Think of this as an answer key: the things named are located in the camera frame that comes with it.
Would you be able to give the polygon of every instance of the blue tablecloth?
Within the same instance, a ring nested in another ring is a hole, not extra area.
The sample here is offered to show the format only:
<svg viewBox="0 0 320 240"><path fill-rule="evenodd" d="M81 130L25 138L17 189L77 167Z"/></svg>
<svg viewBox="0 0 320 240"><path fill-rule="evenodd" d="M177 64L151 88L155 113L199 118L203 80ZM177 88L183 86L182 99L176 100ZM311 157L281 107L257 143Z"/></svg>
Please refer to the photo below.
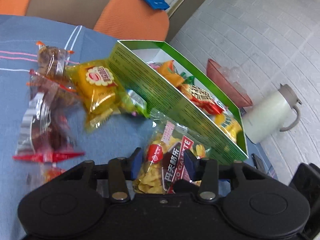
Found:
<svg viewBox="0 0 320 240"><path fill-rule="evenodd" d="M24 231L17 218L21 198L32 189L27 177L39 174L39 165L12 160L20 124L28 105L27 71L37 68L37 41L72 49L70 60L86 62L105 58L116 39L82 26L73 26L35 17L0 16L0 239L18 240ZM152 133L152 122L142 117L112 116L91 134L83 130L84 111L68 120L86 155L59 163L69 169L86 159L107 163L116 156L129 156L136 147L145 147ZM252 153L257 153L251 145ZM220 189L228 190L221 182Z"/></svg>

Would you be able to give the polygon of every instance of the yellow snack package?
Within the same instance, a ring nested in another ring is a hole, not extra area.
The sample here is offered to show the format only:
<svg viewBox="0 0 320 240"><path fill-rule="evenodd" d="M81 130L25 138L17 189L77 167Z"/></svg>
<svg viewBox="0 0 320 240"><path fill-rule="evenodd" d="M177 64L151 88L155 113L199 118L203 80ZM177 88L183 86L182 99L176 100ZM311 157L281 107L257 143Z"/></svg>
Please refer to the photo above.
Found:
<svg viewBox="0 0 320 240"><path fill-rule="evenodd" d="M242 131L240 124L227 112L213 116L213 122L234 142L237 143L237 133Z"/></svg>
<svg viewBox="0 0 320 240"><path fill-rule="evenodd" d="M126 90L104 60L67 66L66 73L76 87L87 111L86 129L98 128L118 110Z"/></svg>
<svg viewBox="0 0 320 240"><path fill-rule="evenodd" d="M151 110L150 117L156 128L133 187L137 193L174 193L173 184L177 180L192 182L184 166L184 151L189 149L197 158L203 158L211 148L207 138L174 122L156 109Z"/></svg>

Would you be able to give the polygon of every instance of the snack bag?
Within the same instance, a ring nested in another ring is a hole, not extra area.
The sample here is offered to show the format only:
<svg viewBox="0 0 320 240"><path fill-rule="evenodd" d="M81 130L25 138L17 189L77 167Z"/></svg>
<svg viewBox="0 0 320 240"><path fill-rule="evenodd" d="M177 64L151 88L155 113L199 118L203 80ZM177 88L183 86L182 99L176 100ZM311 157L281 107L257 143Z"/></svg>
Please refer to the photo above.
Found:
<svg viewBox="0 0 320 240"><path fill-rule="evenodd" d="M185 72L182 72L180 76L184 79L184 84L194 85L195 84L195 76L187 76Z"/></svg>
<svg viewBox="0 0 320 240"><path fill-rule="evenodd" d="M104 60L67 66L66 72L87 110L88 131L98 128L121 107L127 92Z"/></svg>
<svg viewBox="0 0 320 240"><path fill-rule="evenodd" d="M149 117L147 102L135 91L128 89L127 95L122 99L122 108L131 113L133 116L137 114Z"/></svg>
<svg viewBox="0 0 320 240"><path fill-rule="evenodd" d="M71 50L46 46L41 41L38 41L36 44L39 45L39 68L37 72L64 85L65 87L72 88L72 83L65 74L65 66L68 64L67 59L70 57L70 54L73 54L74 52Z"/></svg>
<svg viewBox="0 0 320 240"><path fill-rule="evenodd" d="M175 72L173 60L164 62L156 69L156 71L166 80L168 80L174 87L178 87L184 82L183 77Z"/></svg>
<svg viewBox="0 0 320 240"><path fill-rule="evenodd" d="M240 124L231 114L224 111L212 117L212 121L234 142L237 143L237 133L242 131Z"/></svg>
<svg viewBox="0 0 320 240"><path fill-rule="evenodd" d="M178 87L182 94L184 94L191 102L201 108L206 114L216 115L225 111L225 106L216 97L199 87L189 84L182 84Z"/></svg>
<svg viewBox="0 0 320 240"><path fill-rule="evenodd" d="M197 158L206 157L210 151L208 139L156 109L151 110L150 116L156 130L145 151L145 162L133 183L134 189L138 193L174 193L172 188L177 180L192 182L184 166L184 151L190 149Z"/></svg>
<svg viewBox="0 0 320 240"><path fill-rule="evenodd" d="M78 102L76 95L34 70L30 94L13 159L55 163L83 155L65 118L65 110Z"/></svg>
<svg viewBox="0 0 320 240"><path fill-rule="evenodd" d="M34 169L33 172L27 174L26 182L29 186L29 190L32 191L42 186L65 171L66 170L54 166L52 163L39 164L38 169Z"/></svg>

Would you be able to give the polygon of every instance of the green cardboard box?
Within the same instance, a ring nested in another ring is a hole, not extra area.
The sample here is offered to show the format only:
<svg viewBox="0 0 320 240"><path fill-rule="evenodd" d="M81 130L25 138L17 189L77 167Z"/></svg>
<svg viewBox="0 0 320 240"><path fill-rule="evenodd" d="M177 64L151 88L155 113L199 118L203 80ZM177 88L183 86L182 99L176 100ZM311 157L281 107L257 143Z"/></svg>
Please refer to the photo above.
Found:
<svg viewBox="0 0 320 240"><path fill-rule="evenodd" d="M198 68L169 44L162 41L118 41L108 63L120 77L124 87L135 90L148 103L148 108L157 108L176 122L207 136L211 141L211 158L220 164L248 158L244 132L237 135L237 144L232 142L197 106L187 99L147 63L175 60L178 72L195 76L195 85L215 95L233 113L242 126L236 105Z"/></svg>

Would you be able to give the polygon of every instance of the red plastic wrapper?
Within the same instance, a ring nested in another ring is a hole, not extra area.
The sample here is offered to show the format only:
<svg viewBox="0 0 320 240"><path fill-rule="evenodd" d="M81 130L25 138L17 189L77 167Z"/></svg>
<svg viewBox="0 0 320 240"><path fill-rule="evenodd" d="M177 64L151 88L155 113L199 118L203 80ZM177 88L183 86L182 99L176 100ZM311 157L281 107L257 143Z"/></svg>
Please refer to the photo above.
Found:
<svg viewBox="0 0 320 240"><path fill-rule="evenodd" d="M200 109L204 110L206 114L216 115L225 111L225 106L216 97L210 96L209 92L194 85L182 84L179 90L191 102L193 102Z"/></svg>
<svg viewBox="0 0 320 240"><path fill-rule="evenodd" d="M78 103L77 96L34 70L30 70L30 94L13 158L56 163L84 155L65 117L65 112Z"/></svg>

